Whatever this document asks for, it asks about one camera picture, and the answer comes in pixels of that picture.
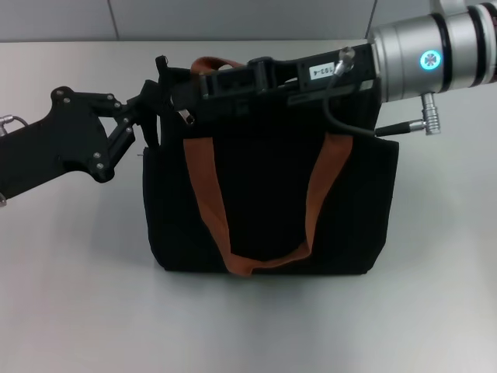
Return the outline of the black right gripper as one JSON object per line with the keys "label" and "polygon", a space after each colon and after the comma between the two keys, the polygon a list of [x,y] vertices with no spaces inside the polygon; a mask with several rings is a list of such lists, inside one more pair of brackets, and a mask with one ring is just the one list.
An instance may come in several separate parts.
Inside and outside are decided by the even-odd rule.
{"label": "black right gripper", "polygon": [[[353,66],[337,78],[330,96],[352,95],[371,89],[377,74],[370,44],[352,48]],[[340,51],[316,54],[289,61],[274,61],[263,57],[247,64],[214,57],[200,59],[200,121],[204,123],[246,117],[250,114],[251,98],[267,92],[276,85],[288,94],[290,105],[320,101],[340,61]]]}

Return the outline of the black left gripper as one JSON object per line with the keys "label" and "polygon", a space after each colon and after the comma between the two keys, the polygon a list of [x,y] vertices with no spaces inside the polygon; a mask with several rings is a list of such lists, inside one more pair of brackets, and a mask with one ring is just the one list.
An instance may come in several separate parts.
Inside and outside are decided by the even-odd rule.
{"label": "black left gripper", "polygon": [[[112,93],[51,93],[43,119],[1,137],[1,199],[9,200],[70,172],[83,172],[98,183],[110,181],[117,163],[135,142],[134,125],[149,148],[158,148],[157,115],[171,98],[171,82],[146,80],[132,98]],[[101,117],[115,117],[107,137]]]}

